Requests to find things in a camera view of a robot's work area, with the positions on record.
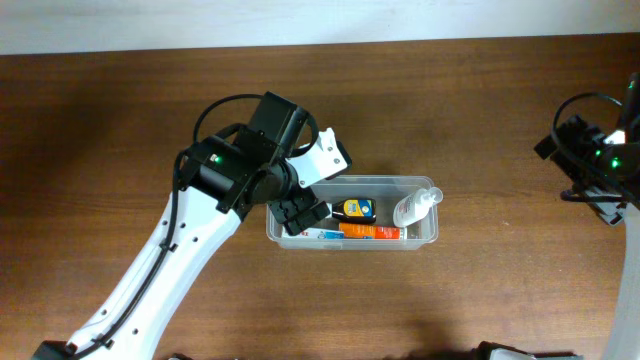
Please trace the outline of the white green Panadol box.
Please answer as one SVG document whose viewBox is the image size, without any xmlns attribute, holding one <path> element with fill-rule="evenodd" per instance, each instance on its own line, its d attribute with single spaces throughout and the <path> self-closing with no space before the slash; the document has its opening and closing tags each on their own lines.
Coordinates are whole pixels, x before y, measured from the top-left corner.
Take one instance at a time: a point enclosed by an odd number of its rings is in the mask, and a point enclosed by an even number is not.
<svg viewBox="0 0 640 360">
<path fill-rule="evenodd" d="M 306 240 L 337 240 L 344 239 L 344 233 L 339 230 L 324 228 L 307 228 L 299 234 L 290 235 L 286 229 L 282 231 L 282 237 L 286 239 L 306 239 Z"/>
</svg>

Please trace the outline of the orange tablet tube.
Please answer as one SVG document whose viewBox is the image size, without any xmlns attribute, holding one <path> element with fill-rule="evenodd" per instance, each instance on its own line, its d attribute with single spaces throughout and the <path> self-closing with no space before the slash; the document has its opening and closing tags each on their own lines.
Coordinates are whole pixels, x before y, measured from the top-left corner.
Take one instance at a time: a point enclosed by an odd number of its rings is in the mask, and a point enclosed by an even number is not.
<svg viewBox="0 0 640 360">
<path fill-rule="evenodd" d="M 346 238 L 351 239 L 402 240 L 406 238 L 404 228 L 390 226 L 340 223 L 339 230 Z"/>
</svg>

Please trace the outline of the dark bottle white cap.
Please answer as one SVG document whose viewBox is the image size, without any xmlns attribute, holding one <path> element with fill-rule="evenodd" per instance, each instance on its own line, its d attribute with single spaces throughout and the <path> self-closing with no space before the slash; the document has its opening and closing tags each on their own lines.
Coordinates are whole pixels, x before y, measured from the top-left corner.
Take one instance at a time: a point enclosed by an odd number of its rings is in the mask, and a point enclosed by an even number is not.
<svg viewBox="0 0 640 360">
<path fill-rule="evenodd" d="M 350 198 L 331 204 L 330 217 L 352 224 L 376 222 L 376 201 L 371 198 Z"/>
</svg>

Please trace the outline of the white spray bottle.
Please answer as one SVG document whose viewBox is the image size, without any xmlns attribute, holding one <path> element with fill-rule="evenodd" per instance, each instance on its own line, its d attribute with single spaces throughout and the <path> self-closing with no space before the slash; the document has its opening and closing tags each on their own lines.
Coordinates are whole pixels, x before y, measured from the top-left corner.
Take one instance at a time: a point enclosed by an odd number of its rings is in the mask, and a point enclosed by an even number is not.
<svg viewBox="0 0 640 360">
<path fill-rule="evenodd" d="M 396 204 L 392 215 L 394 225 L 404 228 L 422 220 L 443 198 L 443 192 L 437 187 L 416 190 Z"/>
</svg>

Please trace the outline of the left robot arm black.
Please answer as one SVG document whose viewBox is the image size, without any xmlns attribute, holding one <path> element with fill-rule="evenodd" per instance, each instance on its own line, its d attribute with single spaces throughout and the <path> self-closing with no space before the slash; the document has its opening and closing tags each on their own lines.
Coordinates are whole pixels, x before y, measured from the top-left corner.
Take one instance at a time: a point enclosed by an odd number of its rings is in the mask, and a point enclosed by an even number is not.
<svg viewBox="0 0 640 360">
<path fill-rule="evenodd" d="M 312 185 L 346 172 L 352 160 L 332 129 L 272 92 L 258 96 L 248 123 L 195 137 L 178 153 L 164 213 L 99 310 L 68 341 L 44 341 L 46 359 L 150 359 L 199 273 L 256 205 L 289 235 L 329 210 Z"/>
</svg>

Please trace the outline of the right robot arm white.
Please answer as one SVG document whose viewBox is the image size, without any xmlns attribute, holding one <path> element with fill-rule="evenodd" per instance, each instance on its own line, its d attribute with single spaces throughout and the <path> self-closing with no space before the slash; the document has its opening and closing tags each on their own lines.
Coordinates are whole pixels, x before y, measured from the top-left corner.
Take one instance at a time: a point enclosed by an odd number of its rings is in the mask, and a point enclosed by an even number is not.
<svg viewBox="0 0 640 360">
<path fill-rule="evenodd" d="M 587 98 L 612 102 L 621 109 L 615 130 L 607 134 L 574 115 L 562 122 L 569 105 Z M 602 357 L 639 357 L 639 74 L 630 75 L 625 96 L 587 92 L 556 110 L 550 134 L 534 147 L 572 181 L 560 199 L 588 205 L 606 224 L 625 228 L 625 254 L 613 327 Z"/>
</svg>

